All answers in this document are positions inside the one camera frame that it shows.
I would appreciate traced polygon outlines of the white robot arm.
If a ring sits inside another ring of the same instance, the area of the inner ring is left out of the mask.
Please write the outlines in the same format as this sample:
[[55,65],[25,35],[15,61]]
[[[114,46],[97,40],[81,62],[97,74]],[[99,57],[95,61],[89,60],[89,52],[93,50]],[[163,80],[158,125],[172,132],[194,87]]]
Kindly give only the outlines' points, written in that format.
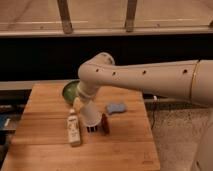
[[211,115],[191,171],[213,171],[213,60],[116,66],[109,53],[80,65],[77,94],[88,103],[102,86],[114,86],[207,106]]

